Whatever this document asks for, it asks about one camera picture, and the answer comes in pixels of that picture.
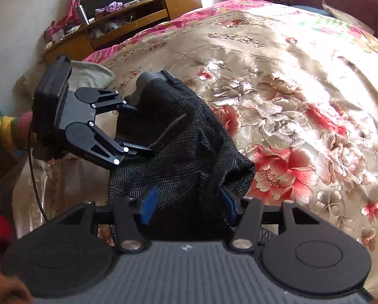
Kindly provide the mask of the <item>striped colourful sleeve forearm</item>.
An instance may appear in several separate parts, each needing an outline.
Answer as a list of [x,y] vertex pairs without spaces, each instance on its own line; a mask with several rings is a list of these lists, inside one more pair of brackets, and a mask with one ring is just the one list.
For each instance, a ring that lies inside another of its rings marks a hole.
[[33,146],[35,139],[29,130],[33,113],[24,113],[21,117],[0,116],[0,153],[26,150],[29,144]]

